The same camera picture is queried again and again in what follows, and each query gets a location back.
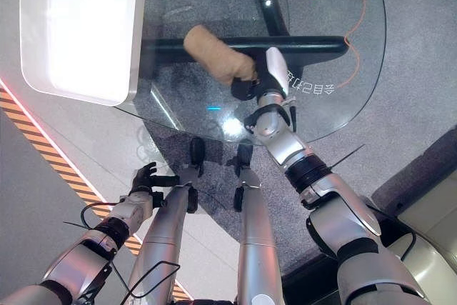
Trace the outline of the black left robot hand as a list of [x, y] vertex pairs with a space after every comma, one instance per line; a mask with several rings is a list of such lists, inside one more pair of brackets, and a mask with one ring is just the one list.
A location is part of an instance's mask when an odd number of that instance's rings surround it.
[[156, 171], [155, 161], [139, 169], [132, 181], [130, 193], [132, 194], [141, 191], [152, 192], [154, 187], [172, 187], [177, 186], [180, 182], [180, 178], [177, 175], [158, 176], [155, 175]]

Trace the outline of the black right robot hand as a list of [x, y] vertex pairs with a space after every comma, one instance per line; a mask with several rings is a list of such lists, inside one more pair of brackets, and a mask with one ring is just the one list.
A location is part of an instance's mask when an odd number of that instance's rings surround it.
[[282, 99], [288, 96], [288, 67], [283, 54], [272, 46], [254, 55], [255, 81], [242, 81], [234, 78], [231, 95], [238, 100], [260, 99], [264, 94], [276, 92]]

